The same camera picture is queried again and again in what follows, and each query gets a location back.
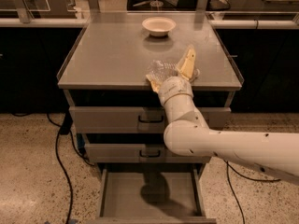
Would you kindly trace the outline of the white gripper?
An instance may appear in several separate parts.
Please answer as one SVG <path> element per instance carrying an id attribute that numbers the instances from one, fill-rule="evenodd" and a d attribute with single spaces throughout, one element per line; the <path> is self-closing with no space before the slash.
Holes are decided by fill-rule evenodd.
<path id="1" fill-rule="evenodd" d="M 158 75 L 146 75 L 152 90 L 158 93 L 161 105 L 165 105 L 168 100 L 177 95 L 193 97 L 192 86 L 187 80 L 191 80 L 193 77 L 195 58 L 195 48 L 193 45 L 189 45 L 176 66 L 181 77 L 170 77 L 162 82 L 161 77 Z"/>

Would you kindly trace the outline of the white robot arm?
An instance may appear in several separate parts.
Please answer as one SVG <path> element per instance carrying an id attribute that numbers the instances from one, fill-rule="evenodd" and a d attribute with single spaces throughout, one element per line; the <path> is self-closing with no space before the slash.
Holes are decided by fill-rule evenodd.
<path id="1" fill-rule="evenodd" d="M 168 120 L 167 148 L 180 156 L 218 157 L 298 185 L 299 134 L 211 129 L 193 102 L 191 82 L 200 74 L 195 59 L 194 46 L 188 46 L 178 63 L 155 60 L 146 74 Z"/>

